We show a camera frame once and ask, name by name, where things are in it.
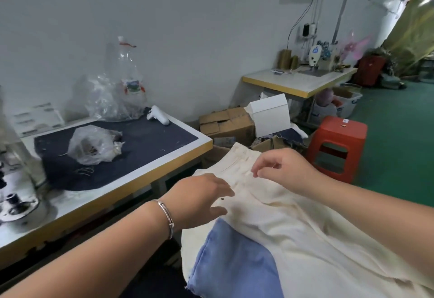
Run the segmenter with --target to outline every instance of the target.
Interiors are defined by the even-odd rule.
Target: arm
[[[205,174],[180,180],[160,201],[175,230],[196,227],[227,213],[212,207],[234,192]],[[117,223],[31,274],[2,295],[7,297],[118,297],[149,257],[168,238],[164,211],[147,202]]]
[[[273,180],[334,209],[419,271],[434,278],[434,208],[334,180],[290,149],[262,153],[252,172],[254,177]]]

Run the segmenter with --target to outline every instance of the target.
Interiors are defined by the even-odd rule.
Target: white table
[[[348,81],[357,72],[356,68],[345,68],[342,73],[330,72],[321,77],[300,73],[301,70],[307,69],[309,68],[301,66],[291,74],[281,75],[276,75],[270,70],[261,70],[243,76],[242,81],[292,96],[309,98],[336,83]]]
[[[38,228],[24,233],[17,233],[6,224],[0,225],[1,263],[6,264],[8,261],[13,262],[23,257],[29,249],[43,244],[44,241],[59,237],[64,231],[74,228],[74,226],[81,224],[124,197],[156,182],[163,176],[212,149],[211,138],[169,115],[167,117],[171,122],[198,137],[198,139],[101,188],[79,192],[66,190],[50,191],[46,199],[51,205],[51,210]],[[55,131],[93,121],[95,120],[81,120]],[[30,153],[37,158],[39,157],[35,152],[34,138],[44,134],[47,134],[47,132],[23,138],[23,142]],[[18,173],[13,180],[20,182],[18,189],[24,192],[24,194],[25,191],[31,191],[31,184],[23,174]]]

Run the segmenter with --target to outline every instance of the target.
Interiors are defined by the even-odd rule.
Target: hand
[[[272,180],[291,192],[306,195],[323,174],[316,170],[298,152],[283,148],[269,150],[257,158],[252,167],[253,177]]]
[[[193,176],[178,181],[160,198],[175,223],[175,230],[197,227],[227,214],[221,206],[211,205],[220,197],[233,197],[231,187],[214,174]]]

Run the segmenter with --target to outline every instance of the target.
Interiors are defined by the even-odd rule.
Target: pink fan
[[[369,43],[371,36],[361,39],[358,42],[354,41],[354,32],[351,31],[347,40],[344,43],[340,44],[340,62],[344,62],[349,54],[352,54],[355,60],[359,60],[363,57],[363,53],[365,52],[365,46]]]

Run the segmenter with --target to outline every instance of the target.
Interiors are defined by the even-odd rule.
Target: white fabric
[[[430,297],[432,281],[335,211],[293,194],[269,180],[253,178],[260,155],[235,144],[216,165],[195,175],[225,179],[235,197],[215,205],[224,220],[273,255],[285,297]],[[186,281],[214,222],[182,232]]]

